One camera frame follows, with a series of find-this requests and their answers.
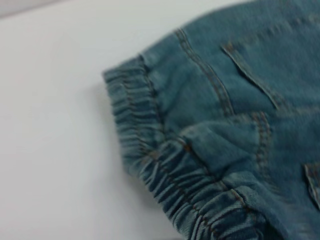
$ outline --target blue denim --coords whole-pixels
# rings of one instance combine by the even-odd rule
[[[203,16],[104,78],[126,171],[188,240],[320,240],[320,1]]]

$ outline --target back pocket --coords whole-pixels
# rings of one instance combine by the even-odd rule
[[[280,22],[222,48],[275,108],[320,103],[320,16]]]
[[[304,170],[308,179],[309,193],[320,210],[320,163],[306,164]]]

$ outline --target white backdrop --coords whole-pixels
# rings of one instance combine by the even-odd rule
[[[19,13],[61,0],[0,0],[0,17]]]
[[[122,172],[101,72],[240,0],[71,0],[0,21],[0,239],[175,240]]]

